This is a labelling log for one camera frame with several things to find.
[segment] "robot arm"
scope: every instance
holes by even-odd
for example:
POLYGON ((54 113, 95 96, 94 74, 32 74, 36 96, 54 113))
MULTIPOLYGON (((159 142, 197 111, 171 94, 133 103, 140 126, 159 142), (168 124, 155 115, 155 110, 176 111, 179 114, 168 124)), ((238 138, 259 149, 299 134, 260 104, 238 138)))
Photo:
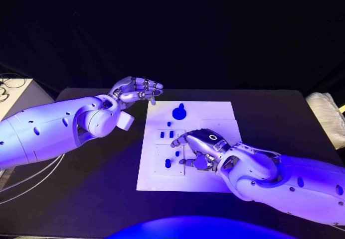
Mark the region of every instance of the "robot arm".
POLYGON ((159 96, 163 85, 126 77, 107 95, 55 102, 20 111, 0 122, 0 170, 69 152, 87 141, 129 130, 134 118, 121 111, 159 96))
POLYGON ((280 155, 225 139, 209 129, 185 133, 172 147, 189 144, 197 159, 179 163, 217 167, 234 195, 328 225, 345 225, 345 169, 313 159, 280 155))

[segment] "black curtain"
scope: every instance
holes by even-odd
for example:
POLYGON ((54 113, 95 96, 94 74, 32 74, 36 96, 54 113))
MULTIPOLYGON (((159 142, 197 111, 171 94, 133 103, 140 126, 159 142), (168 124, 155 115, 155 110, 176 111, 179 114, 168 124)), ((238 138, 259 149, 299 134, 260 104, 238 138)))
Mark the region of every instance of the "black curtain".
POLYGON ((342 84, 325 83, 344 60, 341 3, 2 4, 0 64, 56 94, 67 87, 110 88, 126 76, 153 79, 171 89, 296 89, 308 94, 342 84))

